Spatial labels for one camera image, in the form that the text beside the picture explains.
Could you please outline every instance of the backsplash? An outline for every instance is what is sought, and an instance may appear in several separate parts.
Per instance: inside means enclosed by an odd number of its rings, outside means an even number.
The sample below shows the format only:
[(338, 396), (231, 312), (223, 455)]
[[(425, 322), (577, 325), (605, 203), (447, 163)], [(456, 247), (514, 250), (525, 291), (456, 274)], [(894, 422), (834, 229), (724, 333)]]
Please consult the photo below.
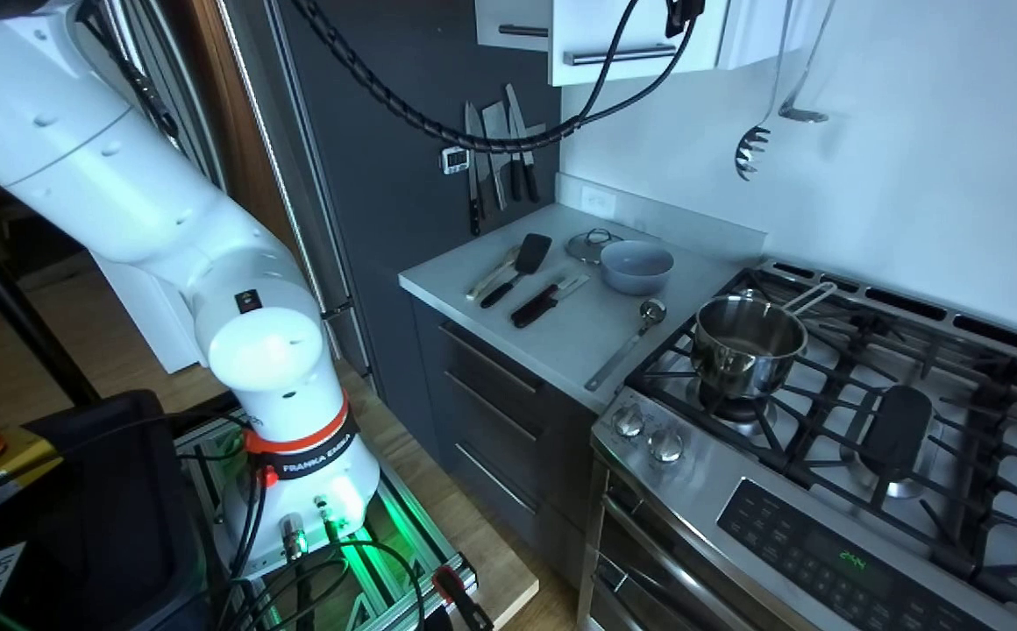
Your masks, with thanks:
[[(783, 93), (798, 70), (804, 58), (786, 61)], [(770, 256), (1017, 329), (1017, 4), (837, 0), (798, 96), (831, 121), (770, 121), (744, 183), (733, 149), (768, 89), (770, 62), (674, 77), (574, 135), (560, 173), (768, 232)], [(565, 93), (565, 117), (581, 99)]]

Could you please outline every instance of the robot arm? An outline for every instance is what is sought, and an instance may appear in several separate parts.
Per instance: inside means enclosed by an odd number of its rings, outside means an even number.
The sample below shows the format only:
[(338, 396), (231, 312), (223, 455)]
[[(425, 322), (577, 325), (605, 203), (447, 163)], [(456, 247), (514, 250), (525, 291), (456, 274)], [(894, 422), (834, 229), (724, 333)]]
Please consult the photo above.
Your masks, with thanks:
[[(0, 17), (0, 186), (93, 256), (182, 296), (208, 368), (252, 422), (246, 450), (265, 468), (246, 566), (257, 576), (283, 553), (287, 531), (357, 531), (380, 463), (346, 423), (292, 253), (93, 74), (73, 44), (73, 4)], [(226, 510), (236, 537), (242, 513), (246, 496)]]

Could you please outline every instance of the stainless steel oven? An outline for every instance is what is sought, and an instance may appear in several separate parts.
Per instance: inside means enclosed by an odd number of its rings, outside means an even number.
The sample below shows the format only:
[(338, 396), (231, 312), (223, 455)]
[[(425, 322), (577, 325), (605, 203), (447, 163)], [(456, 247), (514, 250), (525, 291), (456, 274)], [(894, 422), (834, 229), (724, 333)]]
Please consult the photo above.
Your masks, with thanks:
[(581, 627), (1017, 627), (1017, 333), (834, 282), (768, 396), (710, 393), (692, 321), (594, 423)]
[(619, 476), (601, 481), (602, 510), (590, 546), (590, 580), (577, 587), (577, 621), (594, 627), (790, 627), (753, 602), (730, 576), (700, 553), (670, 513), (651, 510)]

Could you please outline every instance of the stainless steel pot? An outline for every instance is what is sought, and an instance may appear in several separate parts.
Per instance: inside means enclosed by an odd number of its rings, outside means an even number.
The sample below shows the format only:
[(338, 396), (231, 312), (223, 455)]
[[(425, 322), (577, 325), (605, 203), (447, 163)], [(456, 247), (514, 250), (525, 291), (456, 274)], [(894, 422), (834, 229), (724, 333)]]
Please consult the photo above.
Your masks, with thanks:
[(722, 296), (696, 312), (695, 361), (700, 388), (722, 400), (756, 400), (777, 388), (793, 357), (807, 349), (798, 312), (823, 301), (837, 285), (823, 282), (786, 307), (750, 291)]

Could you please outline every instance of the stove knob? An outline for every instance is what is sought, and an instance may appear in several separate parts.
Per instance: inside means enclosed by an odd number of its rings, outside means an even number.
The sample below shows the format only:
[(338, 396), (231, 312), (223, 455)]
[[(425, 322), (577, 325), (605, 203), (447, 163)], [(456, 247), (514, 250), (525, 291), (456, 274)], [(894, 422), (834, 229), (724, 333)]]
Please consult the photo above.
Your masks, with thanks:
[(618, 411), (618, 434), (637, 437), (646, 430), (646, 419), (637, 407)]
[(674, 468), (682, 455), (681, 437), (674, 430), (659, 430), (651, 442), (651, 455)]

